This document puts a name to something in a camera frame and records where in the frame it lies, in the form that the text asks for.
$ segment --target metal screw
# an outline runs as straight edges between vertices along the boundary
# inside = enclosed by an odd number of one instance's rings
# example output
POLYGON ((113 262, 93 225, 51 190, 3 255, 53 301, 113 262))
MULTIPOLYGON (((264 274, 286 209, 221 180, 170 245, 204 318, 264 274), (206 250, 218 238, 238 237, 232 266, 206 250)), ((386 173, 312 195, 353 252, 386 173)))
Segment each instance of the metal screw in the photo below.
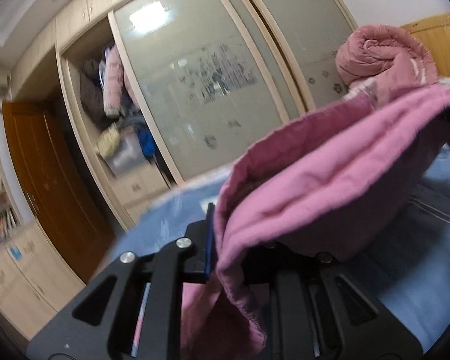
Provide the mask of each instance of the metal screw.
POLYGON ((131 263, 135 259, 135 254, 130 251, 126 251, 125 253, 122 253, 120 256, 120 261, 123 263, 131 263))
POLYGON ((192 245, 192 240, 187 237, 182 237, 176 240, 176 246, 180 249, 189 248, 192 245))
POLYGON ((316 257, 322 264, 330 264, 333 261, 333 256, 325 251, 318 253, 316 257))

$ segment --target black metal bracket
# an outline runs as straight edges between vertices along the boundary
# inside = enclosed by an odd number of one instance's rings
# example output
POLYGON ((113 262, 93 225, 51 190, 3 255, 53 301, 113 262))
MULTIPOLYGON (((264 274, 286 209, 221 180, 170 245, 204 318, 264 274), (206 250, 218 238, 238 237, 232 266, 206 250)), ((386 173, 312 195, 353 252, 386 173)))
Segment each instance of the black metal bracket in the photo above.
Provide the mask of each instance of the black metal bracket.
MULTIPOLYGON (((123 253, 30 342, 31 360, 178 360, 183 283, 214 266, 213 205, 157 254, 123 253), (130 354, 146 299, 137 357, 130 354)), ((246 284, 269 283, 273 360, 416 360, 418 340, 330 254, 251 249, 246 284)))
POLYGON ((273 360, 416 360, 420 342, 328 253, 251 250, 245 282, 269 283, 273 360))

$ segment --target pink blanket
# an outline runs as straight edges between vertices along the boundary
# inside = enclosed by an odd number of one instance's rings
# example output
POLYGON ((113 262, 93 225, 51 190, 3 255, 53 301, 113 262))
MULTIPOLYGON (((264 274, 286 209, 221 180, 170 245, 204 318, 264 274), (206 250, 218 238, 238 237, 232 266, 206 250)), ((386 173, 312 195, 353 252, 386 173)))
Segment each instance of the pink blanket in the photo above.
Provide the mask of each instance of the pink blanket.
POLYGON ((335 62, 350 87, 374 76, 381 104, 395 97, 396 90, 434 84, 438 77, 431 54, 420 42, 403 28, 382 24, 355 30, 339 48, 335 62))
POLYGON ((447 107, 450 88, 441 85, 403 90, 377 112, 358 90, 252 145, 219 196, 216 271, 206 285, 183 289, 183 354, 228 360, 259 352, 266 334, 243 284, 246 251, 271 240, 339 259, 362 249, 450 143, 450 126, 437 117, 447 107))

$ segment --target wooden door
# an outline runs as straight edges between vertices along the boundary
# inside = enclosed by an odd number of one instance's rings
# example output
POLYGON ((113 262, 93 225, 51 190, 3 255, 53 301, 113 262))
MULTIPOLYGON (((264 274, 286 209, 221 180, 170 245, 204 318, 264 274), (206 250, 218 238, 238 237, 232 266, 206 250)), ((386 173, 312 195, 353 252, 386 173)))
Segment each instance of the wooden door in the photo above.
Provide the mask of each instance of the wooden door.
POLYGON ((46 102, 3 103, 8 146, 32 211, 63 259, 87 282, 115 236, 46 107, 46 102))

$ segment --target blue fabric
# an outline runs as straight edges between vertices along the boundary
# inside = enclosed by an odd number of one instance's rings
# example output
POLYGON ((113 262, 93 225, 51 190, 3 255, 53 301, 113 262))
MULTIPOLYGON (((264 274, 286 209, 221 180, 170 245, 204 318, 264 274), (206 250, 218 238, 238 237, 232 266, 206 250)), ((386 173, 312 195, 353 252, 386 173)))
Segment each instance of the blue fabric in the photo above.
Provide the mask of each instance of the blue fabric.
POLYGON ((185 234, 186 227, 205 219, 208 202, 217 198, 226 176, 201 186, 176 194, 142 216, 137 227, 121 237, 109 253, 109 261, 124 251, 138 256, 152 254, 174 239, 185 234))
POLYGON ((449 148, 428 169, 413 200, 418 206, 409 203, 346 265, 427 351, 450 323, 449 148))
POLYGON ((145 128, 138 128, 137 130, 138 141, 142 147, 142 153, 145 158, 151 158, 155 155, 157 151, 157 145, 153 139, 150 131, 145 128))
MULTIPOLYGON (((157 252, 205 219, 226 180, 185 190, 142 216, 110 259, 157 252)), ((444 147, 413 192, 413 201, 346 266, 428 350, 450 323, 450 149, 444 147)))

